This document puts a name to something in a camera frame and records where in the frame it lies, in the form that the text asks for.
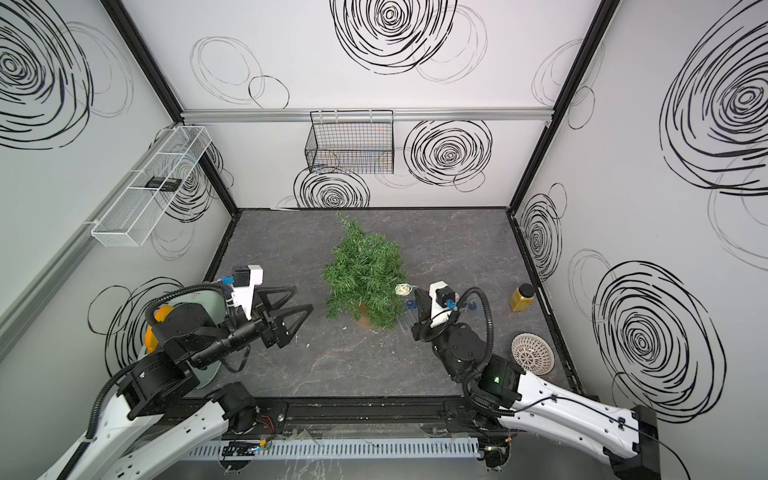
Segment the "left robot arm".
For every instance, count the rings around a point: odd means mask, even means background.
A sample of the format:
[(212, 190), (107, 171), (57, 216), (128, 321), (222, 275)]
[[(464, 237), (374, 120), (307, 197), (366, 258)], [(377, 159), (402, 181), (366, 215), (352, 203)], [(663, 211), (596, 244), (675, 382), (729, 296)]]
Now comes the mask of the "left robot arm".
[(150, 301), (145, 320), (158, 345), (102, 387), (84, 434), (45, 473), (46, 479), (150, 479), (194, 447), (226, 432), (247, 433), (268, 420), (239, 382), (203, 398), (180, 424), (134, 452), (128, 449), (200, 383), (198, 371), (230, 365), (256, 340), (287, 346), (313, 311), (290, 305), (295, 287), (183, 287)]

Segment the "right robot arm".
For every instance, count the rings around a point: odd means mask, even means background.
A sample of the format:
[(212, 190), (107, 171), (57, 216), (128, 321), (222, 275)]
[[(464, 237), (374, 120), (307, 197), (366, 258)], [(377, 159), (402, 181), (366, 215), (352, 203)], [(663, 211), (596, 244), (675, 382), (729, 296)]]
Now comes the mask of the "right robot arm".
[(472, 411), (508, 431), (541, 435), (610, 466), (620, 479), (658, 479), (661, 455), (653, 410), (606, 405), (560, 388), (494, 354), (485, 293), (456, 294), (444, 282), (412, 287), (417, 342), (428, 343)]

